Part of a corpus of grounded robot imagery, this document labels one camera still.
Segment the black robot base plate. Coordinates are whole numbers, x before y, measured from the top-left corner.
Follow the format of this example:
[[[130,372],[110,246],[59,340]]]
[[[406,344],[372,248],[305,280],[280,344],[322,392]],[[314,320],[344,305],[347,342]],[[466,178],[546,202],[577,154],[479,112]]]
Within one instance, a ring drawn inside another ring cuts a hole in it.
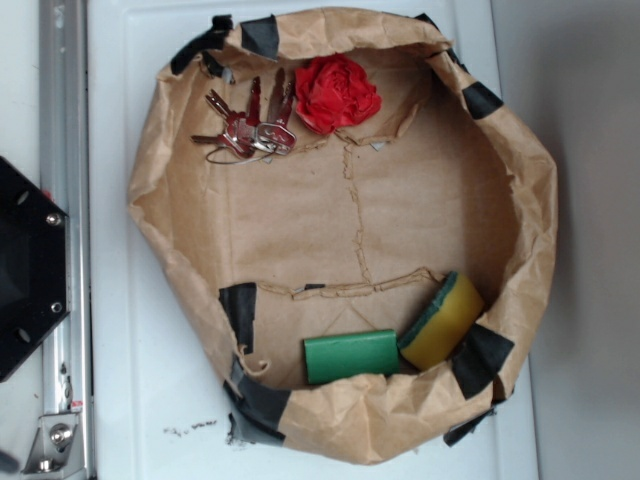
[[[1,160],[1,380],[67,316],[68,216]]]

